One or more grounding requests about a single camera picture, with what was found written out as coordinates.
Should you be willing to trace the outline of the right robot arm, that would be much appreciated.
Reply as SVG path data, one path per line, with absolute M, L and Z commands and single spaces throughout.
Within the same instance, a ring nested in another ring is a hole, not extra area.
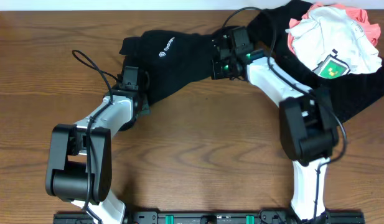
M 325 173 L 339 137 L 331 115 L 312 99 L 313 89 L 295 80 L 262 50 L 234 52 L 216 47 L 212 65 L 212 79 L 242 76 L 279 108 L 281 145 L 293 162 L 292 211 L 298 222 L 323 222 Z

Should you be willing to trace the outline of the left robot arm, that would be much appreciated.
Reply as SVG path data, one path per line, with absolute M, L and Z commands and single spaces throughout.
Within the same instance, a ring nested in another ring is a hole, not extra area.
M 129 223 L 126 204 L 111 190 L 111 140 L 149 111 L 147 72 L 131 69 L 92 113 L 52 130 L 45 188 L 49 195 L 78 206 L 79 213 L 57 213 L 54 223 Z

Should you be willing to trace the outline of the black polo shirt with logo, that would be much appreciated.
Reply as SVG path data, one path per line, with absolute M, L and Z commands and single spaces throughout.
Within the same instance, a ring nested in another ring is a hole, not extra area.
M 214 44 L 221 36 L 220 29 L 205 35 L 149 30 L 140 37 L 125 38 L 119 54 L 135 59 L 136 66 L 148 72 L 147 98 L 153 105 L 211 76 Z

